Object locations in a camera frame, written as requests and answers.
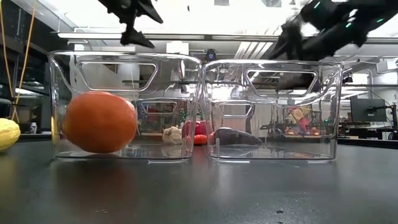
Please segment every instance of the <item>black table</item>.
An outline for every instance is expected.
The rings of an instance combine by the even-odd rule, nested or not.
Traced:
[[[52,161],[50,142],[0,156],[0,223],[398,223],[398,151],[339,146],[326,164]]]
[[[350,128],[349,135],[358,136],[360,139],[377,138],[378,140],[383,140],[383,133],[391,133],[393,131],[393,128]]]

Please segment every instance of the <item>orange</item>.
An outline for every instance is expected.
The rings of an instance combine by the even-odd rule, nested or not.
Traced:
[[[119,96],[89,91],[67,107],[65,135],[86,152],[116,152],[134,139],[136,131],[134,106]]]

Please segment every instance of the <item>eggplant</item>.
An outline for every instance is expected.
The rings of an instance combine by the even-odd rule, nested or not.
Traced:
[[[214,139],[220,139],[220,146],[233,144],[260,145],[262,141],[252,134],[231,128],[219,128],[214,132]]]

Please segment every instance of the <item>wall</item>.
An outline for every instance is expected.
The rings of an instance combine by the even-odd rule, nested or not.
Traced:
[[[44,90],[50,93],[50,65],[46,63],[44,72]],[[52,105],[50,96],[43,95],[42,98],[42,117],[41,117],[41,129],[45,131],[51,130],[51,116],[52,116]]]
[[[396,56],[398,44],[365,44],[361,48],[350,44],[338,50],[335,55]]]
[[[86,63],[82,65],[82,70],[92,88],[100,90],[131,90],[138,88],[138,83],[134,86],[124,84],[123,80],[139,80],[139,65],[136,64],[117,64],[117,73],[101,63]],[[75,66],[74,58],[70,59],[70,83],[71,86],[79,91],[89,91],[83,80],[82,74]]]
[[[32,110],[41,105],[42,97],[37,96],[21,96],[19,98],[17,113],[20,123],[32,122]]]
[[[386,73],[382,75],[373,75],[373,84],[388,84],[396,85],[398,84],[398,75],[396,72]],[[377,94],[380,98],[386,101],[386,105],[391,105],[393,103],[398,104],[398,88],[373,88],[373,92]],[[391,110],[386,110],[387,118],[392,121]]]
[[[358,95],[359,99],[368,99],[368,94]],[[348,118],[348,113],[351,112],[351,103],[349,99],[344,99],[340,101],[340,118]]]
[[[328,77],[330,75],[331,70],[325,70],[323,71],[322,75],[324,78]],[[213,88],[208,87],[208,91],[211,91],[209,93],[212,94],[213,99],[215,101],[219,100],[224,100],[228,98],[239,98],[239,99],[245,99],[244,96],[239,96],[239,93],[234,93],[234,88],[233,87],[226,87],[226,86],[219,86],[216,87],[216,85],[213,86]],[[259,94],[268,94],[269,91],[260,91]],[[291,105],[292,107],[294,105],[299,104],[301,101],[306,100],[310,97],[314,97],[312,94],[308,94],[305,97],[301,98],[296,98],[296,101],[293,102]],[[219,127],[229,127],[233,129],[237,129],[240,131],[246,131],[250,132],[251,134],[257,136],[257,137],[266,137],[267,136],[267,130],[260,130],[261,127],[267,126],[272,122],[276,122],[278,120],[279,123],[284,122],[284,117],[282,113],[282,108],[277,107],[276,105],[270,104],[270,101],[272,101],[272,98],[262,98],[260,96],[256,96],[256,99],[258,100],[259,103],[255,104],[254,107],[254,114],[251,118],[246,119],[246,118],[223,118],[222,114],[218,110],[215,110],[213,108],[213,122],[214,122],[214,128],[217,129]],[[280,106],[286,106],[288,105],[288,100],[278,100],[278,104]],[[233,106],[224,106],[224,114],[226,112],[228,114],[244,114],[244,108],[240,108],[241,111],[234,111],[238,110],[239,108],[233,107]],[[331,101],[330,100],[324,100],[322,101],[321,105],[319,103],[313,103],[312,104],[312,110],[313,111],[322,111],[322,120],[325,119],[331,119]]]

